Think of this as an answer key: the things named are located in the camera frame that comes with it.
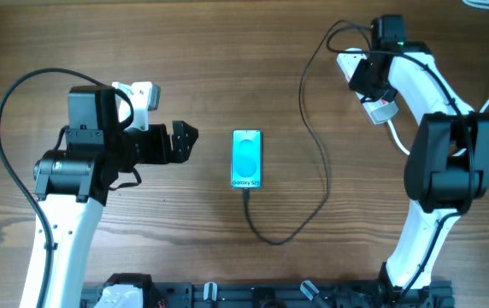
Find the turquoise Galaxy smartphone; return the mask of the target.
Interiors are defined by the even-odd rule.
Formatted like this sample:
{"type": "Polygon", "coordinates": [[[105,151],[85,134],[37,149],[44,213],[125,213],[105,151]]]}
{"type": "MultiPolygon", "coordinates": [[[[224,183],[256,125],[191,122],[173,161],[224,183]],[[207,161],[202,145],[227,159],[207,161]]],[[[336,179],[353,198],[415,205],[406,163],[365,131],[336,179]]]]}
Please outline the turquoise Galaxy smartphone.
{"type": "Polygon", "coordinates": [[[234,130],[232,135],[232,188],[260,188],[262,186],[262,132],[234,130]]]}

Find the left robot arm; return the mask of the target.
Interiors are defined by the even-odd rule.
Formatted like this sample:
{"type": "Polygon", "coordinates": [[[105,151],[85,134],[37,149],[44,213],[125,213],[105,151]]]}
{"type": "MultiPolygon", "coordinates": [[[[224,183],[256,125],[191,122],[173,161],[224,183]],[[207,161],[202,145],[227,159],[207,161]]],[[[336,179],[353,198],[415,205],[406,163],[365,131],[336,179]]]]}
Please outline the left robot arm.
{"type": "Polygon", "coordinates": [[[163,124],[139,125],[137,115],[148,110],[137,105],[121,120],[116,99],[123,94],[112,86],[75,86],[68,94],[66,147],[47,151],[33,171],[47,223],[36,224],[22,307],[79,306],[92,238],[119,174],[191,154],[196,128],[174,121],[169,135],[163,124]]]}

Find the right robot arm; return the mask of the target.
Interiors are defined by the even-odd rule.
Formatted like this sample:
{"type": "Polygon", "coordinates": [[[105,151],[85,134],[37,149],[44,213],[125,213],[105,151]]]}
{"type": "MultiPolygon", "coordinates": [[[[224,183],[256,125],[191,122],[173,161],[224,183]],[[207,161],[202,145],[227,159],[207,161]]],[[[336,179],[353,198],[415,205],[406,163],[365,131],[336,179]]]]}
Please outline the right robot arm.
{"type": "Polygon", "coordinates": [[[385,270],[396,289],[422,289],[451,228],[488,188],[489,114],[459,99],[428,47],[406,38],[400,15],[372,20],[371,48],[350,88],[364,103],[400,95],[418,121],[404,168],[409,213],[385,270]]]}

